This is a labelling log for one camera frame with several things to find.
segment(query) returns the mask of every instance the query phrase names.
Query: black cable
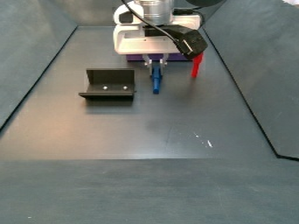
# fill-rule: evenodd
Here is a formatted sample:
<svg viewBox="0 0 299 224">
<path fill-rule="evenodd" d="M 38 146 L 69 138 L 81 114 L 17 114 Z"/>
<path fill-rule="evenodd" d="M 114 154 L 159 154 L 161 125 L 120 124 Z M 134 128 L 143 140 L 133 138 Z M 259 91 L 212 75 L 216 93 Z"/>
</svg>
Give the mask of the black cable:
<svg viewBox="0 0 299 224">
<path fill-rule="evenodd" d="M 173 38 L 173 36 L 164 31 L 163 29 L 160 29 L 155 24 L 152 24 L 151 22 L 145 21 L 141 16 L 132 10 L 132 8 L 129 7 L 129 5 L 126 4 L 125 0 L 121 0 L 122 4 L 125 5 L 125 7 L 128 8 L 128 10 L 132 12 L 132 14 L 145 23 L 148 24 L 151 27 L 153 27 L 159 32 L 161 32 L 171 40 L 172 42 L 179 45 L 177 40 Z"/>
<path fill-rule="evenodd" d="M 195 8 L 191 8 L 192 10 L 200 10 L 203 7 L 195 7 Z"/>
</svg>

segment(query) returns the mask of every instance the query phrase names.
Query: red marker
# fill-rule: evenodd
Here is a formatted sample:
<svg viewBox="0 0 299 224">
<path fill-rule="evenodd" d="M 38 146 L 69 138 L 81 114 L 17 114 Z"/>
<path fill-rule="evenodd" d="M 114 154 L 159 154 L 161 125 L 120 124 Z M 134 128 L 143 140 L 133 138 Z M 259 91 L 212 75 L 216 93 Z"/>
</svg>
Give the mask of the red marker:
<svg viewBox="0 0 299 224">
<path fill-rule="evenodd" d="M 200 69 L 200 63 L 201 63 L 203 53 L 196 56 L 196 58 L 192 59 L 192 70 L 191 70 L 191 77 L 196 78 L 199 69 Z"/>
</svg>

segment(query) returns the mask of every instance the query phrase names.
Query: gray wall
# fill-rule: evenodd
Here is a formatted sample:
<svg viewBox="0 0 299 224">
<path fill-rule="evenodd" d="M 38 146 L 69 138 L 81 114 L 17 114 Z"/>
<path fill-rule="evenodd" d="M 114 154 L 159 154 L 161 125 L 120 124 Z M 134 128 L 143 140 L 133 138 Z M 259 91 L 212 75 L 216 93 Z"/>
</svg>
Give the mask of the gray wall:
<svg viewBox="0 0 299 224">
<path fill-rule="evenodd" d="M 228 0 L 205 31 L 276 153 L 299 158 L 299 10 L 281 0 Z"/>
<path fill-rule="evenodd" d="M 0 128 L 74 28 L 48 0 L 0 1 Z"/>
<path fill-rule="evenodd" d="M 50 0 L 66 14 L 72 17 L 78 25 L 97 26 L 114 25 L 113 12 L 121 5 L 120 0 Z M 220 7 L 221 3 L 201 10 L 207 18 Z M 175 0 L 175 7 L 193 7 L 184 0 Z"/>
</svg>

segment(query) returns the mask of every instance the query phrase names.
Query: black metal bracket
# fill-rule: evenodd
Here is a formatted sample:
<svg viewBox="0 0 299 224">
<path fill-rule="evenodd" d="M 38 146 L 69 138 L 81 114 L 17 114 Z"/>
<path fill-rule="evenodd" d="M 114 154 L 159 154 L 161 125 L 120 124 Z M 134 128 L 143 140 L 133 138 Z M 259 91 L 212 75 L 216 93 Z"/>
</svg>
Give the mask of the black metal bracket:
<svg viewBox="0 0 299 224">
<path fill-rule="evenodd" d="M 78 95 L 86 99 L 134 97 L 133 69 L 86 69 L 88 90 Z"/>
</svg>

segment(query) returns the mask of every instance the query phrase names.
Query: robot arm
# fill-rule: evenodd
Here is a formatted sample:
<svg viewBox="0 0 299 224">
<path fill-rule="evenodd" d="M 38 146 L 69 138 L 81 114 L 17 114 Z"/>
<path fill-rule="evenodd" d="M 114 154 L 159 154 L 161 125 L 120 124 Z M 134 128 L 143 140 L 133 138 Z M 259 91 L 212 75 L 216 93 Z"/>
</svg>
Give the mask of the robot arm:
<svg viewBox="0 0 299 224">
<path fill-rule="evenodd" d="M 221 0 L 187 0 L 188 3 L 200 7 L 211 6 L 220 1 Z M 120 6 L 114 14 L 114 21 L 118 25 L 134 25 L 144 22 L 147 24 L 144 30 L 149 27 L 149 29 L 152 28 L 159 31 L 160 37 L 167 36 L 172 40 L 179 52 L 188 60 L 192 60 L 201 54 L 208 45 L 199 31 L 185 27 L 185 29 L 177 29 L 177 25 L 173 26 L 172 24 L 173 0 L 134 0 L 129 3 L 121 0 L 121 2 L 124 5 Z"/>
</svg>

